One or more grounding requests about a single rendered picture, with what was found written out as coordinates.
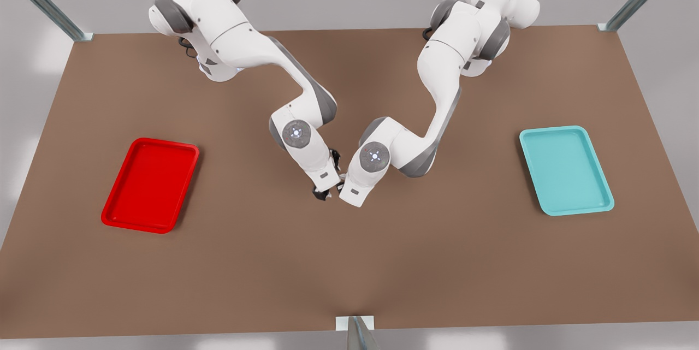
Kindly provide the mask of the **red rectangular tray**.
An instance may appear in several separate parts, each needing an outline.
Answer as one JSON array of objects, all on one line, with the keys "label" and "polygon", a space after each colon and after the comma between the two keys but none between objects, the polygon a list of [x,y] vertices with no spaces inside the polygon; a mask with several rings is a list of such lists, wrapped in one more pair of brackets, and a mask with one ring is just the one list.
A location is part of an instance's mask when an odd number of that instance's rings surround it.
[{"label": "red rectangular tray", "polygon": [[135,139],[103,208],[103,224],[161,235],[171,231],[199,155],[193,144]]}]

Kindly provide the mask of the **cyan rectangular tray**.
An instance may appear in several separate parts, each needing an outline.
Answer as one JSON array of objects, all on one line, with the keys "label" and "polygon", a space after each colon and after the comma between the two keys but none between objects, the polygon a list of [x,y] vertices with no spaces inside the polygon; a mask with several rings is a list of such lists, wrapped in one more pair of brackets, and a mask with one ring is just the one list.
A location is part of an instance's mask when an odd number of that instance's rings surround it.
[{"label": "cyan rectangular tray", "polygon": [[524,129],[519,141],[544,213],[567,216],[614,208],[612,192],[586,129]]}]

